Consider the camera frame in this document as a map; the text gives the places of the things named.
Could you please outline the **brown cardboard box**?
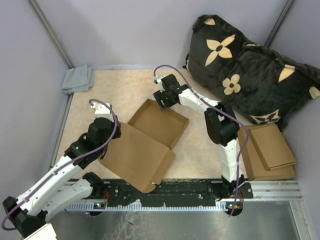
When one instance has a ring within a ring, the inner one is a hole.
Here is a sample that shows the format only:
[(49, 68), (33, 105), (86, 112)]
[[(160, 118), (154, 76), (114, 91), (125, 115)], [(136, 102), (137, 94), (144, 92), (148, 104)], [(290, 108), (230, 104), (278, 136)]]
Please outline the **brown cardboard box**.
[(147, 99), (128, 123), (121, 124), (121, 137), (111, 140), (100, 163), (140, 192), (159, 185), (176, 155), (174, 146), (189, 119)]

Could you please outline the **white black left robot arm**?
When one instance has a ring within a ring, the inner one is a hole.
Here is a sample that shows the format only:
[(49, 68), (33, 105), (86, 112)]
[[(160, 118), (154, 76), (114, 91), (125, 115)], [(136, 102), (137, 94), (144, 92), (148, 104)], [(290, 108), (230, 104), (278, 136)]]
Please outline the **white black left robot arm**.
[(24, 193), (17, 197), (9, 196), (3, 201), (4, 219), (27, 238), (72, 203), (101, 197), (104, 182), (93, 172), (86, 173), (66, 188), (63, 185), (93, 161), (103, 159), (108, 143), (120, 136), (121, 125), (117, 117), (112, 120), (97, 117), (49, 172)]

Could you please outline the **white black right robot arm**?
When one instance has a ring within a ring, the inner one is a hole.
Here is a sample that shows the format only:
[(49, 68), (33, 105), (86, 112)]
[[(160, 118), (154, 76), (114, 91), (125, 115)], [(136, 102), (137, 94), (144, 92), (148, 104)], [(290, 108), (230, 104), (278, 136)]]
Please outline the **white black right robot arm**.
[(179, 104), (204, 116), (210, 140), (220, 147), (222, 178), (227, 181), (223, 185), (223, 193), (228, 198), (236, 197), (241, 191), (240, 186), (244, 184), (244, 176), (240, 171), (240, 156), (237, 154), (240, 122), (232, 107), (196, 93), (187, 84), (180, 85), (173, 74), (154, 75), (153, 81), (159, 86), (153, 97), (161, 110)]

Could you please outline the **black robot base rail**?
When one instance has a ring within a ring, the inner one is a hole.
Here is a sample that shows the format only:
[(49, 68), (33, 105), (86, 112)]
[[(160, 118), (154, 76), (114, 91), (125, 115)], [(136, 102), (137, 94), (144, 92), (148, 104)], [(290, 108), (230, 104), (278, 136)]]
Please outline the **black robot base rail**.
[(251, 184), (238, 190), (221, 178), (165, 179), (150, 193), (142, 193), (122, 179), (104, 179), (97, 193), (73, 203), (68, 210), (96, 216), (115, 211), (218, 211), (237, 216), (243, 202), (254, 197)]

